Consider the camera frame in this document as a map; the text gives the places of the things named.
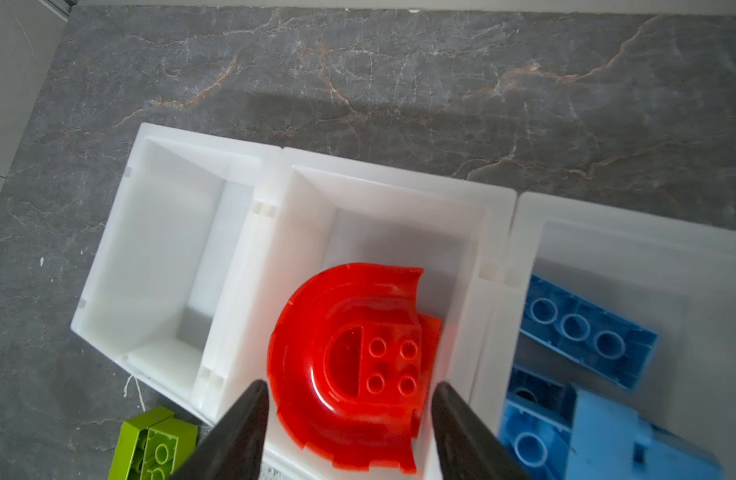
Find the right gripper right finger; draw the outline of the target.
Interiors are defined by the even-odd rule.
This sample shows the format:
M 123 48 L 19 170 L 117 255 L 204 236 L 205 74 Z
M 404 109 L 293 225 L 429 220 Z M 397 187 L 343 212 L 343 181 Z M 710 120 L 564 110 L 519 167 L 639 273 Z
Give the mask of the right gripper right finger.
M 431 415 L 444 479 L 531 479 L 448 382 L 435 387 Z

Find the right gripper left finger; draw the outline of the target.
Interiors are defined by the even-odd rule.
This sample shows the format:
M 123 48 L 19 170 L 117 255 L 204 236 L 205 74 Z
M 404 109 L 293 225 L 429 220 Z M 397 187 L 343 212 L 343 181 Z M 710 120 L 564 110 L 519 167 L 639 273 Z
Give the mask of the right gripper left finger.
M 267 382 L 254 380 L 170 479 L 259 479 L 269 409 Z

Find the blue brick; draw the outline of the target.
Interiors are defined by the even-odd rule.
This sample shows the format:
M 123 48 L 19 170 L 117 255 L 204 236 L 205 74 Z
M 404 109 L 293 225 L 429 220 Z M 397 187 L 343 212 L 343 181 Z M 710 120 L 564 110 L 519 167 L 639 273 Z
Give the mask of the blue brick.
M 512 368 L 498 438 L 534 479 L 564 479 L 575 389 L 522 366 Z
M 537 275 L 530 278 L 522 334 L 613 384 L 634 391 L 660 335 Z
M 714 454 L 574 385 L 567 479 L 723 479 Z

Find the green brick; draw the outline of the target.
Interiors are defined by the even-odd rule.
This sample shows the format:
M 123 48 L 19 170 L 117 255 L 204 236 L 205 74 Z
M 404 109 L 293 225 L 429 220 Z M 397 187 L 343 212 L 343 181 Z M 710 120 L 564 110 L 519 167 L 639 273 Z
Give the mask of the green brick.
M 141 479 L 168 479 L 193 453 L 199 429 L 169 418 L 148 429 Z
M 144 412 L 123 422 L 109 470 L 109 480 L 140 479 L 148 430 L 170 419 L 175 413 L 163 406 Z

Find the red curved arch piece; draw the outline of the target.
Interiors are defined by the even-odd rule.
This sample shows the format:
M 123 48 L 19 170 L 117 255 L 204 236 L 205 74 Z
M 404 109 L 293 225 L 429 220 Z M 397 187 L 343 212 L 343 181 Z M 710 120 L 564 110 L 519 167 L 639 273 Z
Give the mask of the red curved arch piece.
M 307 280 L 271 335 L 277 417 L 337 469 L 417 471 L 418 437 L 443 323 L 421 313 L 421 267 L 350 263 Z

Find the left white bin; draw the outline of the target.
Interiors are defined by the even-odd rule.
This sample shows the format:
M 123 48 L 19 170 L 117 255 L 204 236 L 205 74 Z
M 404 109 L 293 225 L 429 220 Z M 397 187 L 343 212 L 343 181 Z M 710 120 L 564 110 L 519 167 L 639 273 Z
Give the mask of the left white bin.
M 206 423 L 243 234 L 265 208 L 279 147 L 144 123 L 106 221 L 72 331 Z

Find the white bin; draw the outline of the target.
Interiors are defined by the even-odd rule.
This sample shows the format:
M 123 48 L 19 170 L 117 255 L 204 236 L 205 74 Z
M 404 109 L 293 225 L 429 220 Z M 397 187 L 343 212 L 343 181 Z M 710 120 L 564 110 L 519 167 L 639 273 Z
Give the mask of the white bin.
M 352 262 L 421 267 L 419 306 L 444 323 L 434 367 L 469 397 L 496 314 L 517 196 L 513 190 L 285 148 L 242 206 L 241 230 L 211 235 L 217 303 L 189 400 L 216 423 L 266 374 L 278 315 L 294 291 Z
M 243 234 L 265 208 L 279 147 L 144 123 L 106 221 L 72 331 L 206 423 Z
M 637 410 L 736 479 L 736 232 L 526 193 L 504 265 L 470 397 L 499 442 L 512 368 L 522 366 Z M 660 335 L 636 390 L 521 333 L 533 275 Z

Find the middle white bin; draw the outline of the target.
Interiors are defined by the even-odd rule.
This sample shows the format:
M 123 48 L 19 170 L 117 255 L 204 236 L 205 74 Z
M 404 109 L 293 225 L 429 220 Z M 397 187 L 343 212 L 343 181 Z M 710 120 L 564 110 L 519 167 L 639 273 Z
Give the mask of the middle white bin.
M 217 303 L 189 400 L 216 423 L 266 374 L 278 315 L 294 291 L 352 262 L 421 267 L 419 306 L 444 323 L 434 367 L 469 397 L 496 314 L 517 196 L 513 190 L 285 148 L 242 206 L 241 230 L 211 235 Z

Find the right white bin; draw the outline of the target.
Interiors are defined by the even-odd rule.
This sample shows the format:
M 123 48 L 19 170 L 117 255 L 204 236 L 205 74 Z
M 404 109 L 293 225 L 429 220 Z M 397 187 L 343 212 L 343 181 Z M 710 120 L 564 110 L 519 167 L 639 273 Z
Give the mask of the right white bin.
M 522 366 L 637 410 L 736 479 L 736 232 L 526 193 L 504 265 L 470 397 L 499 442 L 512 368 Z M 521 333 L 533 275 L 660 335 L 636 390 Z

